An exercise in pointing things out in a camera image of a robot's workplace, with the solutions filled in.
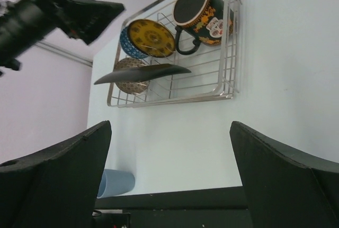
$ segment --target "dish rack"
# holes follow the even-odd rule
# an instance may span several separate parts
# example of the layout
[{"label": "dish rack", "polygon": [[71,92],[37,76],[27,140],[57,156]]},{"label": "dish rack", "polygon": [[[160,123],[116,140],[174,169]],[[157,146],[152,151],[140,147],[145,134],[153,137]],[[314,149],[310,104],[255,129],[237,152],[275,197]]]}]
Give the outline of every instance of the dish rack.
[{"label": "dish rack", "polygon": [[[147,65],[171,63],[186,67],[192,71],[190,74],[167,76],[150,81],[146,91],[141,94],[126,94],[114,83],[110,84],[107,104],[112,107],[144,107],[150,105],[205,102],[221,99],[231,99],[239,91],[235,87],[236,66],[239,49],[239,11],[241,0],[224,0],[224,29],[221,44],[209,47],[201,44],[198,51],[189,56],[178,52],[165,58],[148,57],[142,61]],[[175,24],[172,10],[175,0],[157,0],[140,12],[124,21],[122,29],[135,19],[151,19],[167,27],[175,36]],[[230,36],[226,35],[229,29],[229,9],[234,12],[234,30]],[[188,50],[193,47],[193,37],[182,32],[180,47]],[[127,57],[117,47],[116,64]]]}]

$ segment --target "blue bowl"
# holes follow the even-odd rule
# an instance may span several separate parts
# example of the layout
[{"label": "blue bowl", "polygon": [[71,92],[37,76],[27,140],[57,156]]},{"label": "blue bowl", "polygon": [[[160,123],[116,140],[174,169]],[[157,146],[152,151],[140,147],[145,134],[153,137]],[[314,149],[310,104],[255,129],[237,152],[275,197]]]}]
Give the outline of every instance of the blue bowl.
[{"label": "blue bowl", "polygon": [[133,43],[130,41],[127,35],[127,29],[128,26],[125,27],[120,34],[120,45],[123,51],[130,57],[135,59],[145,59],[148,57],[147,54],[144,54],[143,52],[139,51],[138,48],[136,48]]}]

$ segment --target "mug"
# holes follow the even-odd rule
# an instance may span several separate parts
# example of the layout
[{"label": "mug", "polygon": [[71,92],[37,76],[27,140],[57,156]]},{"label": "mug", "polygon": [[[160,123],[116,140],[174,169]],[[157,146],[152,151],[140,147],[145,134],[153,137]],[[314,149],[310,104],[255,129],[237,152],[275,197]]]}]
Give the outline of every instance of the mug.
[{"label": "mug", "polygon": [[[202,42],[207,45],[221,44],[223,18],[223,0],[177,0],[173,8],[173,19],[176,24],[175,45],[178,53],[193,54]],[[233,33],[233,20],[234,12],[230,10],[229,35]],[[182,51],[179,47],[183,30],[195,38],[194,47],[189,51]]]}]

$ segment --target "plate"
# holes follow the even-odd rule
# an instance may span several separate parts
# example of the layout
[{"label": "plate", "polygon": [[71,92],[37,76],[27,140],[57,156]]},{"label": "plate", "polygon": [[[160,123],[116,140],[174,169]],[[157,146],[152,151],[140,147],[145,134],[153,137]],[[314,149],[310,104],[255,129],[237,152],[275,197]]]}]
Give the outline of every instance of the plate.
[{"label": "plate", "polygon": [[172,33],[158,22],[149,19],[135,20],[129,24],[127,35],[138,50],[152,57],[168,57],[175,51]]}]

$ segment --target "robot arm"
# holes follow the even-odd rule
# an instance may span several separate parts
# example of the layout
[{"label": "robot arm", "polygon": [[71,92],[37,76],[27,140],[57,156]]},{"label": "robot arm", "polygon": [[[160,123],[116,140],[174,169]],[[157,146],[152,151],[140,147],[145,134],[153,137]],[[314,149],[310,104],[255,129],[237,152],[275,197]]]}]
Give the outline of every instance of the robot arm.
[{"label": "robot arm", "polygon": [[0,16],[0,66],[18,71],[15,58],[55,28],[90,45],[124,11],[121,3],[96,0],[20,0]]}]

